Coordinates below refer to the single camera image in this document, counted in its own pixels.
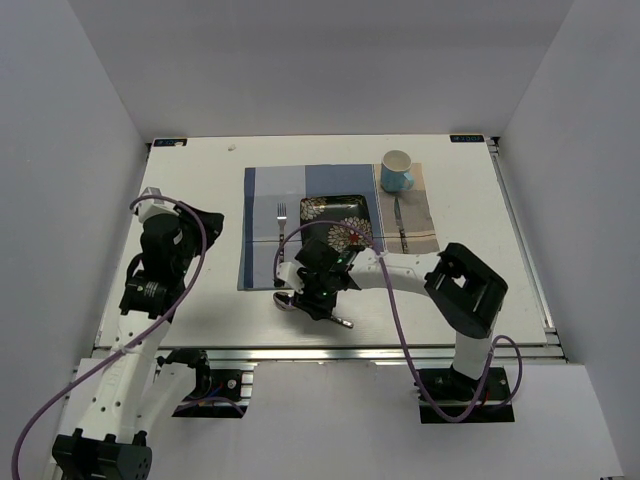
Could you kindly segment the metal spoon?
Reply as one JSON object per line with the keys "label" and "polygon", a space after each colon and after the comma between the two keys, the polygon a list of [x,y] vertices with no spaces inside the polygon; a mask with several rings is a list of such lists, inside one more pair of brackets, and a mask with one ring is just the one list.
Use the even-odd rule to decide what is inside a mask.
{"label": "metal spoon", "polygon": [[[285,312],[299,311],[299,308],[293,305],[294,297],[286,292],[277,291],[272,295],[272,298],[276,307],[281,311],[285,311]],[[354,328],[354,323],[352,321],[338,318],[333,314],[323,317],[323,320],[331,321],[335,324],[341,325],[348,329]]]}

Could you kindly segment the dark floral rectangular plate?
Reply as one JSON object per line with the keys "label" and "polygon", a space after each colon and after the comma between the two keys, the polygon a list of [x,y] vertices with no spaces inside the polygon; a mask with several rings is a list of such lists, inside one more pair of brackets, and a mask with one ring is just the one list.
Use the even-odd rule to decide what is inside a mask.
{"label": "dark floral rectangular plate", "polygon": [[373,238],[372,222],[363,195],[307,197],[300,201],[300,225],[312,223],[300,232],[302,246],[320,240],[341,253],[351,246],[369,247],[370,243],[354,228]]}

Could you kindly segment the metal fork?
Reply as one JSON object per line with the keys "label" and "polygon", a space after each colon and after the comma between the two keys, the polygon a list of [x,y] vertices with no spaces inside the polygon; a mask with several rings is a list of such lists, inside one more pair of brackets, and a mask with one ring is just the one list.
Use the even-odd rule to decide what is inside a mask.
{"label": "metal fork", "polygon": [[279,202],[277,205],[277,223],[279,228],[279,250],[277,254],[277,264],[280,265],[284,262],[283,241],[285,239],[287,224],[287,210],[285,202]]}

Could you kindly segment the metal table knife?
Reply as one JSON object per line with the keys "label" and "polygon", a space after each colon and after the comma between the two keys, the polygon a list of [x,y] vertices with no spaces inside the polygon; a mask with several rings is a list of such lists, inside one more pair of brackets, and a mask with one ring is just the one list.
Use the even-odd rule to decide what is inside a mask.
{"label": "metal table knife", "polygon": [[407,242],[407,236],[404,228],[401,207],[400,207],[400,199],[398,195],[394,196],[394,217],[396,226],[399,232],[400,244],[403,254],[409,254],[409,247]]}

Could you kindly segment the blue beige checked placemat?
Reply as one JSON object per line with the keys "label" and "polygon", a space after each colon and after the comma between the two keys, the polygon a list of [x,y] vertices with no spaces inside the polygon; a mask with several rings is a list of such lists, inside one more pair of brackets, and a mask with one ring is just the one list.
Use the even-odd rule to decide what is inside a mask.
{"label": "blue beige checked placemat", "polygon": [[244,173],[242,250],[237,288],[273,290],[273,261],[281,239],[303,223],[353,225],[394,253],[442,249],[429,208],[422,168],[411,188],[388,193],[373,164],[248,167]]}

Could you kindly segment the light blue mug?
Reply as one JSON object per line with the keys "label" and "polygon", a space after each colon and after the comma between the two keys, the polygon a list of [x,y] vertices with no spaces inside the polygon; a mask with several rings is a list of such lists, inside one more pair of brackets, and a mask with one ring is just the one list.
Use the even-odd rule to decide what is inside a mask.
{"label": "light blue mug", "polygon": [[380,184],[387,193],[398,193],[410,190],[414,178],[410,173],[412,160],[404,151],[391,150],[381,162]]}

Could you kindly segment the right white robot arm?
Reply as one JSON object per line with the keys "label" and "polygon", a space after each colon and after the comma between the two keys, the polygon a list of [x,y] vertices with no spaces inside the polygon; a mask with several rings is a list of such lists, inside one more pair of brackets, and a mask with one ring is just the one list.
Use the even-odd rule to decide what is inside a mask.
{"label": "right white robot arm", "polygon": [[335,318],[341,291],[392,287],[430,298],[456,332],[453,390],[472,399],[486,389],[484,368],[508,285],[466,246],[450,243],[428,254],[377,253],[362,246],[337,252],[315,239],[275,274],[293,290],[287,304],[316,321]]}

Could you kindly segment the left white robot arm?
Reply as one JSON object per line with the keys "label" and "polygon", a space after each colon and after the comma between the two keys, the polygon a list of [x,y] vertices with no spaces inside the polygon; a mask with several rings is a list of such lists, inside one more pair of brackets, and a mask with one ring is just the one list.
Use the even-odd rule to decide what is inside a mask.
{"label": "left white robot arm", "polygon": [[52,456],[65,479],[145,479],[151,433],[185,400],[208,396],[213,380],[205,351],[156,355],[178,306],[221,235],[224,216],[173,202],[147,188],[133,207],[142,226],[140,252],[126,269],[120,317],[97,389],[79,424],[56,437]]}

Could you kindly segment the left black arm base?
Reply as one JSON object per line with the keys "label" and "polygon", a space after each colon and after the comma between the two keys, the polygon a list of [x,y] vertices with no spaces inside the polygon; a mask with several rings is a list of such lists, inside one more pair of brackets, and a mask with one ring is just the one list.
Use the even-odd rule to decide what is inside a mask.
{"label": "left black arm base", "polygon": [[182,418],[234,418],[246,413],[241,394],[243,371],[233,368],[213,368],[205,350],[180,348],[156,359],[157,372],[169,364],[189,367],[195,378],[195,388],[176,407],[173,416]]}

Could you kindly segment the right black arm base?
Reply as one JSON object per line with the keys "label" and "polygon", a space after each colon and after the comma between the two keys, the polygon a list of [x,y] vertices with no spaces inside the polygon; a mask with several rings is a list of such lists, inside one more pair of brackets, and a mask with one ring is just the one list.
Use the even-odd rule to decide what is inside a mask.
{"label": "right black arm base", "polygon": [[[477,382],[463,380],[451,368],[418,370],[420,379],[433,400],[449,416],[460,416],[475,395]],[[463,423],[513,423],[515,414],[509,396],[511,389],[505,369],[491,367],[482,394]],[[418,391],[421,424],[446,424]]]}

